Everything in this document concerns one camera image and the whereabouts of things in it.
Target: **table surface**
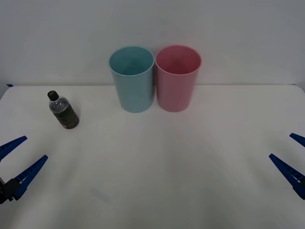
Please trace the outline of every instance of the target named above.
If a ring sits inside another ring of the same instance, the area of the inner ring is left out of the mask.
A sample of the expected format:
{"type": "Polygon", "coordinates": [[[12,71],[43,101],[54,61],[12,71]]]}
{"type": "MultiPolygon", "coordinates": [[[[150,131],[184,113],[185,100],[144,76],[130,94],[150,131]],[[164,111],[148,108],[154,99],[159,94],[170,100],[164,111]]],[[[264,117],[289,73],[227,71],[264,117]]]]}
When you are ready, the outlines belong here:
{"type": "Polygon", "coordinates": [[[0,100],[0,145],[28,140],[1,163],[4,181],[48,161],[18,201],[0,206],[2,229],[304,228],[305,202],[273,153],[305,173],[305,94],[293,85],[197,86],[180,113],[156,102],[120,107],[114,86],[15,86],[0,100]],[[47,92],[71,102],[64,129],[47,92]]]}

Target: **plastic bottle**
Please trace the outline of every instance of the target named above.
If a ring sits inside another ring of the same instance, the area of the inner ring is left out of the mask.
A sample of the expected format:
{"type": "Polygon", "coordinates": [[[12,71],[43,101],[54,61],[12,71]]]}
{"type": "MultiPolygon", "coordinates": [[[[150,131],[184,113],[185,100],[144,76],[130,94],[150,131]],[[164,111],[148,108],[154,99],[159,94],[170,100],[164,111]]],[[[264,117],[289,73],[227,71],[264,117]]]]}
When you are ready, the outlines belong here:
{"type": "Polygon", "coordinates": [[[50,99],[49,108],[66,129],[73,129],[80,122],[75,111],[71,107],[69,101],[62,96],[59,96],[56,91],[48,93],[50,99]]]}

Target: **plastic cup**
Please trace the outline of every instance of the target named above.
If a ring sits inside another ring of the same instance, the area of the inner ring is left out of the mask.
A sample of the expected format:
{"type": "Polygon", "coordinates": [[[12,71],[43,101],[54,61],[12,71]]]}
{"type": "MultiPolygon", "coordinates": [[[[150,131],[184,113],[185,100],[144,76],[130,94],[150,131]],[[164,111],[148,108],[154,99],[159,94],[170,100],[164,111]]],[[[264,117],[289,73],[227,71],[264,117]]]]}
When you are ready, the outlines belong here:
{"type": "Polygon", "coordinates": [[[157,101],[162,109],[179,112],[189,106],[201,63],[200,54],[187,46],[169,46],[157,54],[157,101]]]}
{"type": "Polygon", "coordinates": [[[122,108],[132,113],[147,110],[153,103],[153,54],[125,47],[112,54],[109,65],[122,108]]]}

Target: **bottle cap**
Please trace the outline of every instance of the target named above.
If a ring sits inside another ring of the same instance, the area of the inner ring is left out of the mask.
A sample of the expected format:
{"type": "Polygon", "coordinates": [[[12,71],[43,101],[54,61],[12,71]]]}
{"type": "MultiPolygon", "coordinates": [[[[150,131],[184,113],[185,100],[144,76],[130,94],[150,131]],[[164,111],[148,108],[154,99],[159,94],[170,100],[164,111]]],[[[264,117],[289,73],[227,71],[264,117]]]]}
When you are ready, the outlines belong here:
{"type": "Polygon", "coordinates": [[[49,91],[48,92],[48,97],[51,101],[56,101],[59,99],[59,95],[57,94],[56,91],[49,91]]]}

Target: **pink cup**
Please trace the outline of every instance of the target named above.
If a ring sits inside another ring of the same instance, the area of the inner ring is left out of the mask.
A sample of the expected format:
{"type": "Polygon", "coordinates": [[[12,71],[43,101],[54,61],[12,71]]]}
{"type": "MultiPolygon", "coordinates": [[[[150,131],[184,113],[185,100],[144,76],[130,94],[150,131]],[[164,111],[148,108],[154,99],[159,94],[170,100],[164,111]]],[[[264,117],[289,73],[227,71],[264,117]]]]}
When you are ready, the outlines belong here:
{"type": "Polygon", "coordinates": [[[162,109],[179,112],[189,106],[201,62],[197,51],[182,45],[157,54],[157,100],[162,109]]]}

